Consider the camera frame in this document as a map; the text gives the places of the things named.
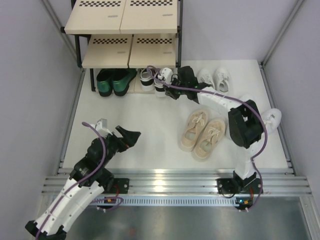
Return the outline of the black white sneaker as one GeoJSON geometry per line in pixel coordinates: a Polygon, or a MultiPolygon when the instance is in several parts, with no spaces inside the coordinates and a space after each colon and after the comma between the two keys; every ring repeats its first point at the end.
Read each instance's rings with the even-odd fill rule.
{"type": "Polygon", "coordinates": [[[151,92],[155,89],[154,79],[149,75],[146,68],[140,69],[139,79],[141,84],[141,90],[143,92],[151,92]]]}
{"type": "Polygon", "coordinates": [[[166,96],[165,94],[165,88],[163,85],[163,82],[166,80],[164,75],[161,73],[161,70],[159,68],[154,70],[154,92],[155,95],[159,98],[164,98],[166,96]]]}

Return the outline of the green loafer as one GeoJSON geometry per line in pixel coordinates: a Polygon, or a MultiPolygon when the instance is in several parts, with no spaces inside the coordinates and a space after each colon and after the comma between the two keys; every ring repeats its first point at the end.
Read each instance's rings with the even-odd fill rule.
{"type": "Polygon", "coordinates": [[[112,77],[114,70],[110,68],[101,69],[96,76],[97,90],[101,97],[108,97],[113,92],[112,77]]]}
{"type": "Polygon", "coordinates": [[[116,96],[124,96],[130,86],[130,82],[136,77],[137,70],[134,68],[116,69],[112,79],[113,92],[116,96]]]}

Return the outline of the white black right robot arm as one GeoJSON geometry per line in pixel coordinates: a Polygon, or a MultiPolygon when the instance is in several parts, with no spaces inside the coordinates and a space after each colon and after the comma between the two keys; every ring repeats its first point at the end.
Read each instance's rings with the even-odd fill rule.
{"type": "Polygon", "coordinates": [[[260,195],[263,182],[254,159],[264,150],[268,137],[256,103],[248,97],[228,95],[230,76],[223,68],[213,74],[203,68],[198,75],[190,66],[180,67],[177,72],[162,68],[159,78],[165,94],[172,99],[185,95],[221,115],[210,119],[206,109],[193,112],[180,140],[181,148],[192,152],[200,162],[209,158],[223,137],[235,144],[237,164],[231,178],[218,179],[219,194],[228,199],[237,194],[260,195]]]}

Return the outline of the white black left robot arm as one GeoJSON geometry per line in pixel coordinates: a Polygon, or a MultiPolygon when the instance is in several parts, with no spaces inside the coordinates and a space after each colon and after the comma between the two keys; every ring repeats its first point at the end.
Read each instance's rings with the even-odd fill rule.
{"type": "Polygon", "coordinates": [[[84,157],[75,164],[64,186],[44,213],[30,220],[25,229],[36,240],[64,240],[68,231],[96,197],[114,188],[115,176],[106,165],[117,154],[135,146],[141,132],[121,126],[116,136],[100,120],[96,124],[82,123],[97,137],[91,142],[84,157]]]}

